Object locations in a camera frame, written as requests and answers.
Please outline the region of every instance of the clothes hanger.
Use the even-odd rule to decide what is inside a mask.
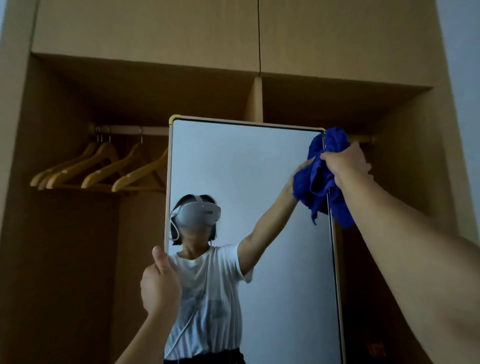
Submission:
[[[79,163],[65,167],[60,172],[55,173],[47,182],[47,188],[81,188],[79,185],[67,185],[64,182],[72,179],[75,176],[78,176],[82,172],[85,172],[89,168],[93,167],[96,164],[102,163],[105,160],[109,160],[110,163],[114,163],[119,160],[117,150],[115,146],[111,143],[111,138],[109,136],[108,142],[102,143],[96,153]],[[125,173],[122,170],[118,171],[121,176],[124,176]],[[99,190],[106,190],[106,186],[98,186]]]
[[[30,186],[38,187],[39,190],[43,190],[47,185],[47,182],[50,179],[50,177],[52,177],[56,172],[64,169],[65,167],[71,166],[73,164],[76,164],[78,162],[81,162],[91,157],[95,153],[97,147],[98,147],[97,142],[89,143],[87,145],[87,148],[85,148],[84,152],[77,158],[67,160],[66,162],[63,162],[54,167],[48,168],[47,170],[44,170],[38,173],[37,175],[35,175],[35,177],[32,178],[32,180],[30,181]]]
[[[120,177],[112,186],[112,192],[118,192],[120,190],[129,190],[131,188],[130,184],[141,179],[142,177],[156,171],[157,169],[164,167],[168,162],[168,148],[165,149],[162,156],[156,161],[149,163],[143,167],[140,167],[133,172],[128,173],[126,176]],[[166,186],[163,185],[161,188],[162,192],[167,190]]]
[[[148,164],[151,163],[150,155],[148,152],[147,146],[144,144],[144,138],[142,136],[142,129],[140,129],[140,137],[141,141],[140,143],[137,143],[133,146],[133,148],[130,150],[130,153],[124,158],[121,159],[117,162],[114,162],[108,166],[105,166],[99,170],[96,170],[95,172],[89,174],[83,181],[82,183],[82,188],[89,188],[100,181],[104,180],[105,178],[111,176],[112,174],[118,172],[119,170],[129,166],[136,160],[143,160],[144,163]],[[158,175],[156,171],[152,172],[152,176],[155,180],[155,182],[160,186],[160,187],[165,187],[163,184],[162,179]]]

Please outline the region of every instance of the wooden wardrobe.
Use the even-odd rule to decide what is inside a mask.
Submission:
[[[2,363],[111,363],[145,317],[165,196],[29,186],[90,123],[342,126],[382,187],[478,239],[434,0],[8,0],[0,37]],[[348,363],[365,336],[429,363],[358,230],[337,236]]]

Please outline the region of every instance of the blue towel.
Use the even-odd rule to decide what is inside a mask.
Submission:
[[[325,132],[325,149],[322,135],[317,135],[308,148],[308,159],[315,157],[313,162],[293,176],[293,195],[312,211],[312,221],[315,224],[317,212],[328,214],[327,192],[330,188],[330,208],[332,215],[342,228],[355,224],[347,208],[342,191],[335,184],[333,173],[320,159],[323,152],[341,152],[350,143],[342,128],[331,128]]]

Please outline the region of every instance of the white vr headset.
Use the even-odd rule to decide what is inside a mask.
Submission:
[[[196,201],[188,202],[184,205],[178,206],[170,214],[170,222],[177,230],[178,227],[193,227],[193,226],[214,226],[220,219],[220,207],[212,202],[205,202],[200,196],[194,196]]]

